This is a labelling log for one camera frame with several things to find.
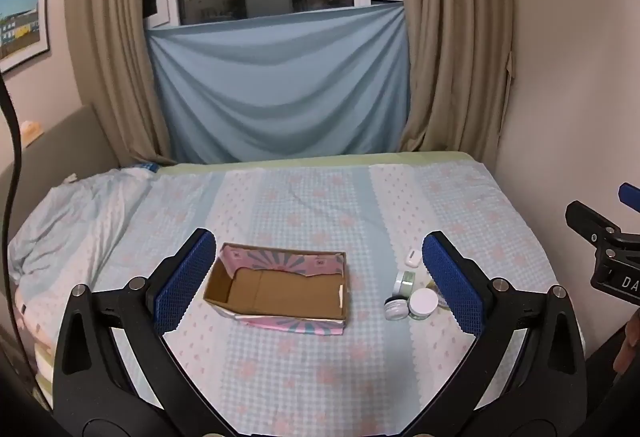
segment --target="black gripper frame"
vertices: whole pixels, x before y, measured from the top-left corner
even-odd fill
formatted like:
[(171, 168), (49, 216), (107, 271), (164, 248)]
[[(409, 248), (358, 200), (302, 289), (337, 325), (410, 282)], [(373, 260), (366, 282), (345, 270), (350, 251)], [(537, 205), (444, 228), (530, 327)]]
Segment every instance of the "black gripper frame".
[[(449, 251), (454, 260), (462, 258), (455, 249)], [(53, 396), (55, 419), (74, 437), (244, 437), (203, 398), (154, 328), (146, 295), (162, 289), (175, 260), (163, 260), (140, 289), (92, 293), (86, 288), (69, 297)], [(508, 437), (517, 431), (532, 432), (518, 436), (565, 437), (584, 421), (584, 356), (569, 296), (561, 288), (533, 293), (509, 286), (497, 291), (491, 284), (487, 279), (494, 302), (484, 332), (435, 398), (397, 437)], [(124, 329), (162, 409), (138, 397), (112, 327)], [(503, 393), (477, 409), (518, 329), (527, 329), (527, 335)]]
[[(624, 183), (623, 204), (640, 212), (640, 190)], [(566, 208), (567, 225), (596, 249), (591, 287), (640, 305), (640, 235), (623, 233), (613, 222), (580, 201)]]

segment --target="patterned bed sheet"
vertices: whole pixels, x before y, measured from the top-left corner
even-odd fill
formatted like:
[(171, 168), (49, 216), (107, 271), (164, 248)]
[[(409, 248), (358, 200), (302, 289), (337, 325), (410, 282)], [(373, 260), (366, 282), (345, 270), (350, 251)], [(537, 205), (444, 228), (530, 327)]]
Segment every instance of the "patterned bed sheet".
[[(343, 335), (222, 318), (202, 299), (206, 281), (178, 329), (165, 335), (204, 396), (249, 435), (393, 435), (433, 398), (473, 337), (445, 310), (427, 321), (388, 322), (382, 307), (406, 255), (430, 231), (441, 229), (489, 277), (519, 289), (545, 292), (556, 281), (530, 229), (473, 161), (187, 175), (129, 169), (54, 189), (12, 241), (25, 323), (52, 345), (73, 285), (114, 289), (148, 276), (196, 227), (210, 229), (218, 247), (347, 253)], [(418, 270), (417, 281), (425, 279)], [(500, 394), (522, 337), (514, 335), (482, 403)], [(116, 340), (138, 393), (157, 404), (126, 337), (116, 331)]]

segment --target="metal screw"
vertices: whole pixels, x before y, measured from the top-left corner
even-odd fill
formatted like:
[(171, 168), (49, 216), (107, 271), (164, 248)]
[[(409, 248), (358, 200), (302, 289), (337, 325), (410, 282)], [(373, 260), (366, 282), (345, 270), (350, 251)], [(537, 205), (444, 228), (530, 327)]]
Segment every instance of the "metal screw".
[(494, 289), (500, 292), (505, 292), (509, 289), (509, 282), (501, 278), (496, 278), (492, 284), (494, 286)]
[(566, 296), (566, 290), (564, 289), (564, 287), (561, 287), (559, 285), (554, 286), (552, 291), (558, 298), (564, 298)]
[(129, 289), (137, 291), (138, 289), (142, 289), (143, 287), (145, 287), (145, 284), (146, 280), (141, 276), (137, 276), (129, 280)]
[(71, 294), (73, 296), (82, 296), (84, 294), (84, 291), (86, 291), (86, 286), (84, 283), (79, 283), (78, 285), (76, 285), (72, 290), (71, 290)]

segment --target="framed picture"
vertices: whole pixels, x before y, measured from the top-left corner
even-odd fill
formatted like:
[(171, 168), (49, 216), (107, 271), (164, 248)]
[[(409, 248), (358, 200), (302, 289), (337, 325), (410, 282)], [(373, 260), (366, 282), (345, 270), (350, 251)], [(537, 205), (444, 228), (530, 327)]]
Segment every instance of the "framed picture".
[(0, 0), (0, 72), (48, 50), (47, 0)]

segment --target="light blue cloth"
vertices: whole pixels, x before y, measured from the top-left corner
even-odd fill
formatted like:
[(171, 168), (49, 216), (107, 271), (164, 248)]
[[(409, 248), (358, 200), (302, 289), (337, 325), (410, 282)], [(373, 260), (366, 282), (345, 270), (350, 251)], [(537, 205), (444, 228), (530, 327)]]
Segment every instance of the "light blue cloth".
[(409, 109), (402, 4), (147, 34), (178, 162), (398, 150)]

